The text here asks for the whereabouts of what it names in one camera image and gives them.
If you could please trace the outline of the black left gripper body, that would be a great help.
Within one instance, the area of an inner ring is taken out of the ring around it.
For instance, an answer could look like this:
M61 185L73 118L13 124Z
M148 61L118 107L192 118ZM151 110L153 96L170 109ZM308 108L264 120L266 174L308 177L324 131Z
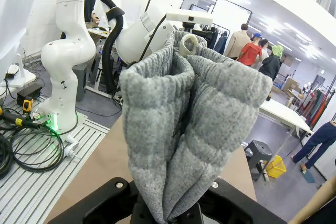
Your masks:
M200 30L199 25L195 23L182 22L182 27L185 32L203 37L207 41L210 41L213 36L213 32L211 30L207 30L207 31Z

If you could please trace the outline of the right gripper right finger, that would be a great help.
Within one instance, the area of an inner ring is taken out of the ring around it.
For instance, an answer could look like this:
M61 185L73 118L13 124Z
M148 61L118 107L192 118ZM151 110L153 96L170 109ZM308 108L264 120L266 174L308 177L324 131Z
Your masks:
M218 223L285 223L222 178L201 197L201 211Z

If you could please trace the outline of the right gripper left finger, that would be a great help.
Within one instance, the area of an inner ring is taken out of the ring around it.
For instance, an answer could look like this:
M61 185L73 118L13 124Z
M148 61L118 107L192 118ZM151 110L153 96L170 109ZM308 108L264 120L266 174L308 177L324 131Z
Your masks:
M116 177L48 222L117 223L132 214L138 194L133 181Z

